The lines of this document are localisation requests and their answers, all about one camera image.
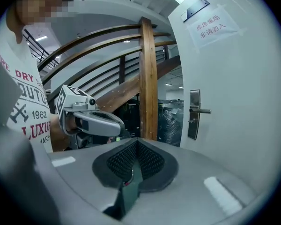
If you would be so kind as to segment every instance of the white t-shirt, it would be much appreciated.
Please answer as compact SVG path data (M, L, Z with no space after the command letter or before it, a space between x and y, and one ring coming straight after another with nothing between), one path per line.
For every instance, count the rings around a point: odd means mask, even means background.
M0 20L0 63L23 93L7 121L12 130L23 133L30 142L52 152L50 140L50 109L37 69L26 40L17 44L15 34L6 25L6 15Z

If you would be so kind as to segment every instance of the metal railing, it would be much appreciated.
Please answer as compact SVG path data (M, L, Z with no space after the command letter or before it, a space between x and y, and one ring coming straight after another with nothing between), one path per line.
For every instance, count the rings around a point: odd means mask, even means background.
M38 64L50 55L26 29L24 29L23 31L23 37L26 39L26 42L30 48L30 52L32 56L36 58ZM50 63L48 63L46 68L52 70L58 64L59 63L55 59L53 59Z

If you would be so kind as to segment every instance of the black mesh pad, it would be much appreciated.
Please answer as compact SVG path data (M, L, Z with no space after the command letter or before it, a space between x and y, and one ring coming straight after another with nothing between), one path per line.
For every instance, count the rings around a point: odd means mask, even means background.
M171 154L137 138L98 156L93 163L93 172L103 186L120 188L123 181L131 178L136 159L143 177L140 193L164 189L178 172L178 163Z

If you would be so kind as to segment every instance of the person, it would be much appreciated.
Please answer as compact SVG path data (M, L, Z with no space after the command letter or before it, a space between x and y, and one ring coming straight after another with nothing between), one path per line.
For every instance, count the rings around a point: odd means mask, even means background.
M67 1L70 0L16 0L0 20L0 63L22 89L7 126L26 135L31 144L44 146L47 152L65 149L69 138L60 129L58 115L50 114L37 61L22 30L25 25L50 17ZM75 128L74 118L67 118L67 130Z

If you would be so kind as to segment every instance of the white door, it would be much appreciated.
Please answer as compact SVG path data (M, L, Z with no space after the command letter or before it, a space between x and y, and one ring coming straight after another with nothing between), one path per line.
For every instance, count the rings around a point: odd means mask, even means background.
M261 0L207 0L183 22L197 1L185 0L169 16L184 80L181 147L212 158L261 193L281 171L281 29ZM201 108L212 110L201 114L197 140L187 136L191 90L200 90Z

